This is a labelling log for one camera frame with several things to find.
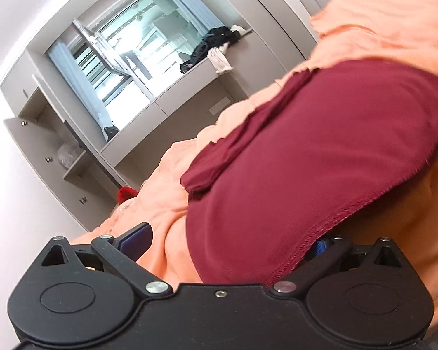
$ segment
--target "silver screw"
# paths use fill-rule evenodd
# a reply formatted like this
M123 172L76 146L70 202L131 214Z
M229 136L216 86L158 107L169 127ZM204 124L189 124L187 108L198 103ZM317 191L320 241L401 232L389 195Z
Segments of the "silver screw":
M226 297L227 296L227 292L226 291L216 291L214 296L216 296L216 297Z
M290 293L294 292L297 289L297 286L291 281L278 281L276 284L274 284L273 288L275 291L280 293Z
M152 281L146 284L145 288L149 293L163 293L168 290L168 284L163 281Z

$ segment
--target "maroon cloth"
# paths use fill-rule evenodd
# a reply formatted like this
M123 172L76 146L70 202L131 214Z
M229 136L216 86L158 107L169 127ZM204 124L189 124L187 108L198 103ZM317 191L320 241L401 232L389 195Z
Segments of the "maroon cloth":
M272 284L438 144L438 77L379 59L296 73L197 155L187 242L205 283Z

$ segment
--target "black plastic mount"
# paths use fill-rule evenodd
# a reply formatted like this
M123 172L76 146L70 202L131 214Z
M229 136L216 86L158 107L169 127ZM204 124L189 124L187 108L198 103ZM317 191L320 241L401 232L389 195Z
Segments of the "black plastic mount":
M151 241L146 223L91 245L54 237L9 300L20 349L414 350L432 319L428 291L389 238L327 240L271 288L176 292L135 263Z

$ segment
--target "white curtain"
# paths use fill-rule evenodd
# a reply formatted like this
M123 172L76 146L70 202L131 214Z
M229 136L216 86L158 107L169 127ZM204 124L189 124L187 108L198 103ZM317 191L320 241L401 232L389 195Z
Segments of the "white curtain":
M173 0L182 10L201 37L215 27L224 26L216 15L201 0Z
M109 112L104 103L99 100L96 91L76 63L71 52L64 43L58 41L50 48L47 54L73 92L75 92L75 95L99 124L107 140L104 128L113 126Z

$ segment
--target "orange fabric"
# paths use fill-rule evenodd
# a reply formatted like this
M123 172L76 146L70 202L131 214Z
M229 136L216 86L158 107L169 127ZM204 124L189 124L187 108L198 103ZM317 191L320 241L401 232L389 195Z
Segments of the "orange fabric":
M332 0L312 23L321 40L309 60L226 109L217 124L203 129L196 139L174 143L138 196L74 243L89 243L101 234L118 236L146 221L153 227L154 240L138 264L174 287L179 282L201 282L188 252L187 193L179 181L210 141L225 137L257 106L272 99L295 71L328 68L349 59L385 58L438 75L438 0ZM390 197L382 198L387 207L364 210L360 217L365 221L354 225L349 220L343 232L356 242L371 243L378 236L399 241L433 295L438 323L438 161L406 186L400 188L408 190L405 197L392 204Z

